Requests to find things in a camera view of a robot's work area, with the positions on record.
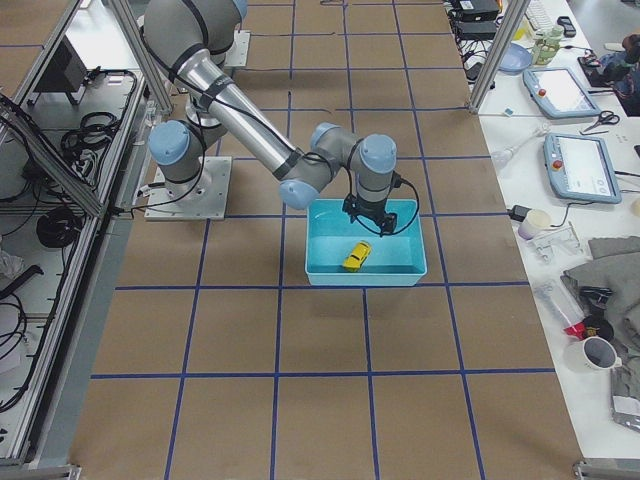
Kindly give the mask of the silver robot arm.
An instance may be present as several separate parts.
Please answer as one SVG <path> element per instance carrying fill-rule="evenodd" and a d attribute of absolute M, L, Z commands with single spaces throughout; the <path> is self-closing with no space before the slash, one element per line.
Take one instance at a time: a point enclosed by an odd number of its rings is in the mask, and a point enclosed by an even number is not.
<path fill-rule="evenodd" d="M 189 92 L 189 116 L 211 118 L 232 134 L 279 181 L 287 206 L 306 209 L 345 169 L 355 176 L 343 203 L 350 220 L 364 217 L 380 235 L 394 234 L 397 216 L 386 210 L 391 190 L 401 182 L 393 139 L 360 138 L 324 122 L 314 130 L 309 151 L 294 146 L 222 70 L 246 14 L 244 1 L 151 1 L 140 36 L 169 81 Z"/>

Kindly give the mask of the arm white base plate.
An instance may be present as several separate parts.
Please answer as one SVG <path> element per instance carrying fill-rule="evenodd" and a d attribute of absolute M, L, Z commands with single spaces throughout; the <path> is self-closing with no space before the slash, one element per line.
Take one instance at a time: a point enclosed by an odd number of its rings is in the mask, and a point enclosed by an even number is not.
<path fill-rule="evenodd" d="M 199 160 L 204 162 L 204 170 L 197 184 L 193 181 L 181 185 L 167 183 L 161 169 L 156 168 L 154 181 L 163 186 L 151 190 L 151 207 L 144 213 L 146 220 L 222 221 L 225 218 L 232 158 L 206 156 Z"/>
<path fill-rule="evenodd" d="M 236 30 L 234 32 L 234 41 L 225 53 L 225 68 L 237 69 L 247 66 L 250 40 L 251 32 L 249 30 Z"/>

